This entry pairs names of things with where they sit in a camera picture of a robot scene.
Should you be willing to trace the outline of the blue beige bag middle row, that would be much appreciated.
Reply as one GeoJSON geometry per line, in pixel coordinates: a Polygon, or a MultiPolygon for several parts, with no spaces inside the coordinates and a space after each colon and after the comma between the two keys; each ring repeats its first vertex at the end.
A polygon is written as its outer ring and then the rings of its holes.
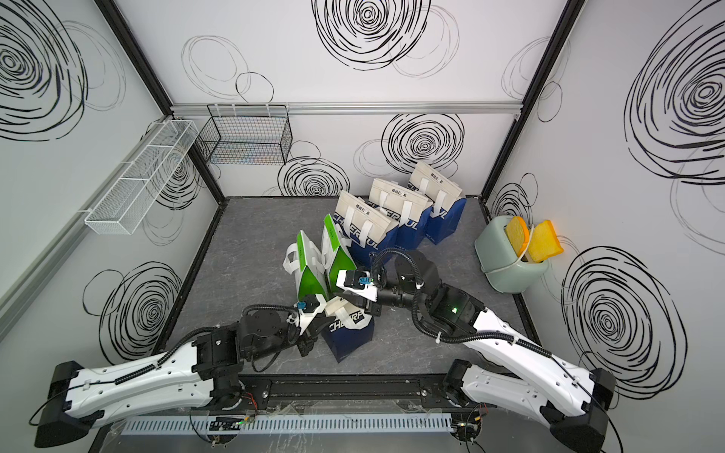
{"type": "Polygon", "coordinates": [[[433,203],[430,198],[393,181],[374,179],[368,204],[396,223],[396,244],[399,247],[407,250],[419,247],[426,236],[432,214],[433,203]]]}

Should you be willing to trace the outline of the aluminium wall rail left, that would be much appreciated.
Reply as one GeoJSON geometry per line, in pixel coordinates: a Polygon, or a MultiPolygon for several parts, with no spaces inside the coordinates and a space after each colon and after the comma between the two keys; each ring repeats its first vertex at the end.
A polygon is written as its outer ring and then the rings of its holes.
{"type": "Polygon", "coordinates": [[[160,131],[162,125],[172,118],[162,115],[151,122],[140,141],[134,145],[126,158],[111,171],[92,196],[76,211],[62,230],[45,247],[41,254],[26,268],[11,288],[1,296],[1,341],[4,341],[17,323],[22,319],[29,307],[47,284],[54,279],[56,273],[64,266],[69,257],[89,234],[90,228],[85,225],[85,218],[97,203],[120,179],[122,173],[141,153],[142,144],[149,140],[153,133],[160,131]]]}

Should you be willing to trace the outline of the aluminium wall rail back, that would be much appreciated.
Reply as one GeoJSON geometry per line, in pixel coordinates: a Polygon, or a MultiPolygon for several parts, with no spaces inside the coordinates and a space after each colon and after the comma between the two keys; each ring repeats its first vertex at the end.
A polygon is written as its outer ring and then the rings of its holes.
{"type": "Polygon", "coordinates": [[[522,111],[518,101],[345,101],[345,102],[288,102],[288,103],[234,103],[234,104],[175,104],[172,113],[180,117],[207,115],[252,114],[268,115],[272,112],[289,115],[365,115],[365,114],[511,114],[522,111]]]}

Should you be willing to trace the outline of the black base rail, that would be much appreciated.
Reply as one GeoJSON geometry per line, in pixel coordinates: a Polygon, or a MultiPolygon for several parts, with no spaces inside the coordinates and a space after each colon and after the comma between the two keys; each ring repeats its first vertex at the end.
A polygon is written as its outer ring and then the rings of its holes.
{"type": "Polygon", "coordinates": [[[446,385],[444,374],[266,375],[240,381],[261,409],[283,402],[401,400],[424,409],[462,411],[478,405],[446,385]]]}

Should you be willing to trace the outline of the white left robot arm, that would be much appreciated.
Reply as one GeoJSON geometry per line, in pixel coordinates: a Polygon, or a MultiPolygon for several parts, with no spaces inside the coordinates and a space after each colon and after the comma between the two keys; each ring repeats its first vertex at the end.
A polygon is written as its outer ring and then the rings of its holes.
{"type": "Polygon", "coordinates": [[[323,305],[253,305],[222,327],[196,328],[168,351],[124,364],[55,367],[45,403],[30,417],[38,448],[67,445],[92,428],[177,408],[235,409],[245,366],[290,347],[307,355],[333,323],[323,305]]]}

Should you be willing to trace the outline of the blue beige bag back row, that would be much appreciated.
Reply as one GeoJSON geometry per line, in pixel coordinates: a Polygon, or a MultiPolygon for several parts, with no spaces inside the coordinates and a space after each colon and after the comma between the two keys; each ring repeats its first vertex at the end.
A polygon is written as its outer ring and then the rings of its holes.
{"type": "Polygon", "coordinates": [[[426,196],[432,203],[426,236],[432,243],[439,245],[458,228],[466,207],[463,189],[425,162],[415,166],[408,188],[426,196]]]}

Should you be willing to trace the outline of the black corner frame post right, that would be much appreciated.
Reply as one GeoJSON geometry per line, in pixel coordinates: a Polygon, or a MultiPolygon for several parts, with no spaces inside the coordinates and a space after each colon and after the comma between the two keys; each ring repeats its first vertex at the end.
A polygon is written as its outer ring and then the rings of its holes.
{"type": "Polygon", "coordinates": [[[558,62],[566,40],[569,38],[570,32],[574,28],[584,7],[585,0],[569,0],[566,2],[563,12],[553,30],[553,34],[549,38],[545,52],[534,72],[532,82],[523,98],[520,115],[509,129],[491,172],[483,186],[483,190],[481,190],[481,205],[485,204],[491,198],[496,183],[515,149],[515,145],[534,110],[541,92],[544,90],[548,76],[553,71],[555,63],[558,62]]]}

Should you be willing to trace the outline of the green white bag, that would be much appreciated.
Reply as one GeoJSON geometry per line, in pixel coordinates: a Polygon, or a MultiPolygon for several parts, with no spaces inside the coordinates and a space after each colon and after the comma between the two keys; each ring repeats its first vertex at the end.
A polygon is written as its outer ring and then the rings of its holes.
{"type": "Polygon", "coordinates": [[[349,252],[351,239],[345,236],[340,225],[334,222],[330,214],[324,218],[321,243],[326,282],[330,291],[335,293],[339,291],[337,286],[339,273],[354,271],[357,265],[349,252]]]}
{"type": "Polygon", "coordinates": [[[330,299],[322,254],[303,230],[298,232],[296,241],[288,246],[282,266],[295,279],[298,301],[310,294],[319,294],[324,300],[330,299]]]}

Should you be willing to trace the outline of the blue beige takeout bag front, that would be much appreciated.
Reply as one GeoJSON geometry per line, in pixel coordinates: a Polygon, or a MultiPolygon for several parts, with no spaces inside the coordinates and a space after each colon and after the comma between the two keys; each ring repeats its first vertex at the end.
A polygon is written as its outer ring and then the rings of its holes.
{"type": "Polygon", "coordinates": [[[336,362],[343,362],[355,350],[373,339],[373,316],[340,296],[328,301],[325,315],[331,317],[333,322],[322,331],[322,337],[336,362]]]}

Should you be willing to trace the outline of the black corner frame post left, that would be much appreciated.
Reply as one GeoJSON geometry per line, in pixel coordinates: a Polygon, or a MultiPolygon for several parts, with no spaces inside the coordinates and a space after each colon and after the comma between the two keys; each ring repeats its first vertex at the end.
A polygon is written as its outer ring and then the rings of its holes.
{"type": "MultiPolygon", "coordinates": [[[[124,49],[126,56],[130,59],[130,62],[134,66],[141,81],[143,81],[145,88],[147,88],[149,94],[160,109],[160,112],[164,116],[173,115],[173,102],[162,86],[160,79],[133,35],[130,26],[123,17],[119,7],[113,0],[94,0],[94,3],[103,15],[103,18],[110,27],[117,41],[119,41],[122,49],[124,49]]],[[[205,164],[201,151],[196,145],[193,145],[191,148],[191,160],[194,167],[201,175],[202,180],[207,185],[215,202],[222,208],[226,207],[226,198],[222,193],[220,186],[213,178],[207,164],[205,164]]]]}

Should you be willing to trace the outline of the blue beige bag first row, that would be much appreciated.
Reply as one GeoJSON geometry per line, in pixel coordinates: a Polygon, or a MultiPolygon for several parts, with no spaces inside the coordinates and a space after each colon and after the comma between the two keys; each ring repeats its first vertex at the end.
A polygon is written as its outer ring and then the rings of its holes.
{"type": "Polygon", "coordinates": [[[398,223],[349,192],[340,192],[332,222],[356,264],[370,268],[381,251],[396,245],[398,223]]]}

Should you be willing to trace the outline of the black corner frame post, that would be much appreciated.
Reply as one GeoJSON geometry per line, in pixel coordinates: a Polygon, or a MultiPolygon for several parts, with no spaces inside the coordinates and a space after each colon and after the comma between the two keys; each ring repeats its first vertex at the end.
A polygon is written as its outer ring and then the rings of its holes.
{"type": "Polygon", "coordinates": [[[491,198],[496,183],[515,149],[515,145],[534,110],[541,92],[544,90],[548,76],[553,71],[555,63],[558,62],[566,40],[569,38],[570,32],[574,28],[584,7],[585,0],[569,0],[566,2],[563,12],[553,30],[553,34],[549,38],[545,52],[534,72],[532,82],[523,98],[520,115],[509,129],[491,172],[483,186],[483,190],[481,190],[481,205],[485,204],[491,198]]]}
{"type": "MultiPolygon", "coordinates": [[[[145,88],[147,88],[149,94],[160,109],[160,112],[164,116],[173,115],[173,102],[162,86],[160,79],[133,35],[130,26],[123,17],[119,7],[113,0],[94,0],[94,3],[103,15],[103,18],[110,27],[117,41],[119,41],[122,49],[124,49],[126,56],[130,59],[130,62],[134,66],[141,81],[143,81],[145,88]]],[[[207,185],[215,202],[222,208],[226,207],[226,198],[222,193],[220,186],[213,178],[207,164],[205,164],[201,151],[196,145],[193,145],[191,148],[191,160],[194,167],[201,175],[202,180],[207,185]]]]}

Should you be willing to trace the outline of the aluminium wall rail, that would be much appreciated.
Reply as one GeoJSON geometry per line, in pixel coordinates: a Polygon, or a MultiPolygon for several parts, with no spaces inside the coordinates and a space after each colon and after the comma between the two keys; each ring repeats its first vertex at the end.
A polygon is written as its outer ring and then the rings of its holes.
{"type": "Polygon", "coordinates": [[[522,111],[518,101],[345,101],[345,102],[288,102],[288,103],[234,103],[234,104],[175,104],[172,113],[180,117],[207,115],[252,114],[268,115],[272,112],[289,115],[365,115],[365,114],[511,114],[522,111]]]}
{"type": "Polygon", "coordinates": [[[151,122],[140,141],[134,145],[126,158],[111,171],[92,196],[76,211],[62,230],[45,247],[41,254],[26,268],[11,288],[1,296],[1,341],[4,341],[17,323],[22,319],[29,307],[47,284],[54,279],[56,273],[64,266],[69,257],[89,234],[90,228],[85,225],[85,218],[97,203],[120,179],[122,173],[141,153],[142,144],[149,140],[153,133],[160,131],[162,125],[172,118],[162,115],[151,122]]]}

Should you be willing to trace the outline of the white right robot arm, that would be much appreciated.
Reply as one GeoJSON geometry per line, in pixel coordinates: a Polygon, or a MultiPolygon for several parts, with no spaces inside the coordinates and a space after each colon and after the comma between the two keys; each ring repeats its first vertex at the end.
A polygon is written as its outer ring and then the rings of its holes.
{"type": "Polygon", "coordinates": [[[517,332],[485,304],[439,277],[418,251],[381,251],[368,269],[339,280],[358,294],[364,307],[410,310],[413,326],[438,344],[463,345],[504,368],[495,373],[464,360],[446,377],[449,399],[459,405],[491,404],[534,419],[574,452],[600,452],[617,380],[557,357],[517,332]]]}

